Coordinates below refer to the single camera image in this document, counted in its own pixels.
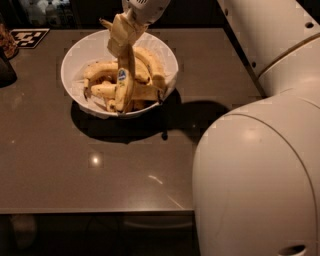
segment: label on banana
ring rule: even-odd
[[[123,81],[125,80],[127,77],[126,75],[126,71],[124,69],[119,69],[119,72],[118,72],[118,81]]]

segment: peeled banana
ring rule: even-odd
[[[136,22],[130,22],[125,13],[115,15],[113,23],[104,19],[99,21],[110,30],[108,50],[116,58],[123,55],[128,44],[134,45],[148,28],[147,26],[138,25]]]
[[[162,98],[166,91],[166,82],[163,65],[159,58],[153,52],[143,47],[134,47],[134,54],[147,67],[151,75],[152,86],[160,90]]]
[[[116,84],[96,84],[91,86],[91,93],[93,96],[104,99],[115,99],[116,96]],[[132,94],[132,100],[148,100],[157,101],[159,99],[158,89],[152,86],[134,81],[134,91]]]
[[[134,90],[135,61],[130,44],[118,57],[118,78],[116,86],[116,110],[120,113],[129,112],[129,103]]]
[[[97,80],[100,77],[115,78],[118,72],[118,63],[115,61],[97,61],[88,65],[84,70],[84,87],[88,88],[89,83]]]

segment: banana piece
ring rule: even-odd
[[[100,18],[99,22],[102,26],[104,26],[105,28],[109,29],[110,31],[112,30],[112,26],[113,24],[105,19]]]
[[[116,101],[115,100],[106,100],[106,108],[108,112],[116,112]]]
[[[116,95],[116,84],[96,84],[91,86],[91,94],[98,98],[114,99]],[[158,101],[159,90],[155,87],[134,81],[132,100]]]
[[[146,101],[145,100],[135,100],[133,101],[133,109],[134,110],[142,110],[146,107]]]
[[[115,84],[96,84],[91,86],[91,94],[106,99],[114,99],[116,94],[116,85]]]
[[[147,85],[151,84],[151,76],[147,66],[138,58],[135,58],[136,76],[135,80]]]
[[[152,86],[160,90],[160,98],[162,99],[167,85],[163,65],[159,58],[148,49],[138,46],[134,47],[134,54],[137,59],[140,59],[146,65],[151,75]]]
[[[110,30],[107,48],[116,58],[126,51],[127,44],[134,45],[148,28],[148,26],[140,26],[135,22],[131,23],[125,13],[115,15],[112,26],[106,22],[103,22],[102,25]]]
[[[118,77],[116,85],[115,105],[117,112],[129,112],[129,104],[134,91],[135,58],[130,44],[118,57]]]
[[[116,77],[118,72],[118,63],[115,61],[97,61],[86,67],[83,72],[84,87],[88,88],[90,82],[105,76]]]

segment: table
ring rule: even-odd
[[[163,106],[130,120],[83,113],[60,67],[96,30],[51,30],[11,60],[0,88],[0,213],[192,211],[193,154],[205,130],[260,94],[222,28],[154,29],[179,63]]]

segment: black object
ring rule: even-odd
[[[16,72],[4,54],[2,47],[0,47],[0,87],[13,84],[16,80]]]

